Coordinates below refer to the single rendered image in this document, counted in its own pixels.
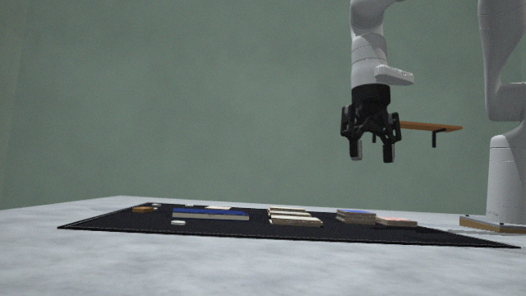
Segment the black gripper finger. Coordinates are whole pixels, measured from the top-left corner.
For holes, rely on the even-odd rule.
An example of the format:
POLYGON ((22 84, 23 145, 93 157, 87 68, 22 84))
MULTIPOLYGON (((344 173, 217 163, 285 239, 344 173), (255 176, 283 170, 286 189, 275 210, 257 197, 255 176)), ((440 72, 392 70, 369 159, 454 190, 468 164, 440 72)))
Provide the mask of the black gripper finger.
POLYGON ((381 120, 384 130, 381 132, 376 132, 376 135, 383 142, 383 161, 384 163, 393 163, 395 161, 395 142, 401 141, 401 131, 399 124, 399 114, 389 113, 389 118, 384 113, 379 114, 379 119, 381 120), (395 130, 395 136, 393 135, 393 130, 395 130), (386 138, 387 135, 389 138, 386 138))
POLYGON ((358 108, 356 108, 355 104, 350 104, 342 108, 340 135, 347 137, 349 140, 349 154, 351 160, 361 160, 362 140, 359 139, 376 119, 376 112, 371 112, 362 125, 359 125, 357 120, 355 121, 355 115, 360 117, 358 114, 358 108))

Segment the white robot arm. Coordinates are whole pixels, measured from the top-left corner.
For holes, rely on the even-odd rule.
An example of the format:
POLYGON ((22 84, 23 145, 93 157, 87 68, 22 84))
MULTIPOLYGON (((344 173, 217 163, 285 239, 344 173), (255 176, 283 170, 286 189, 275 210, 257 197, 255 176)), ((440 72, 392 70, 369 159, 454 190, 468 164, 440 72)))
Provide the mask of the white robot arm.
MULTIPOLYGON (((404 0, 351 0, 352 88, 413 85, 413 74, 389 67, 384 10, 404 0), (375 70, 375 77, 374 77, 375 70)), ((486 219, 526 224, 526 82, 501 84, 502 70, 526 31, 526 0, 478 0, 485 107, 494 122, 520 122, 490 142, 486 219)))

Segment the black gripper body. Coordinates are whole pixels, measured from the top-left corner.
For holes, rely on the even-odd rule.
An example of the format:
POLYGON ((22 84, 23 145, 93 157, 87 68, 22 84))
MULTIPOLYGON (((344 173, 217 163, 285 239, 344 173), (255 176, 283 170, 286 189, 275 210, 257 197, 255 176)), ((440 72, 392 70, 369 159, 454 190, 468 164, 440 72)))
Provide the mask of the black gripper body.
POLYGON ((379 114, 384 113, 389 118, 387 106, 390 104, 390 87, 385 84, 365 84, 352 88, 352 104, 358 108, 355 116, 359 125, 364 124, 371 112, 376 112, 376 119, 366 132, 381 132, 384 126, 379 119, 379 114))

